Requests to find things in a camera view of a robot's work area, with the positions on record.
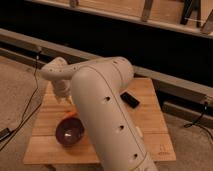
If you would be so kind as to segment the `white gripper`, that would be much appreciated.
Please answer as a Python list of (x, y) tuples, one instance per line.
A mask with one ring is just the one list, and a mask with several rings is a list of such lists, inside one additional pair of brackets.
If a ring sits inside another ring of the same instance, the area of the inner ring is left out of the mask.
[(58, 80), (52, 82), (53, 92), (58, 98), (65, 98), (65, 100), (72, 104), (70, 96), (70, 81), (69, 80)]

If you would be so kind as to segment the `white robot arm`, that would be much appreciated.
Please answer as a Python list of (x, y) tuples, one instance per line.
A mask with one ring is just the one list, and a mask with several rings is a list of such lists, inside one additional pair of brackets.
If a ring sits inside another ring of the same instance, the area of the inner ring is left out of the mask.
[(41, 74), (58, 98), (72, 98), (104, 171), (158, 171), (120, 97), (134, 74), (127, 59), (57, 57)]

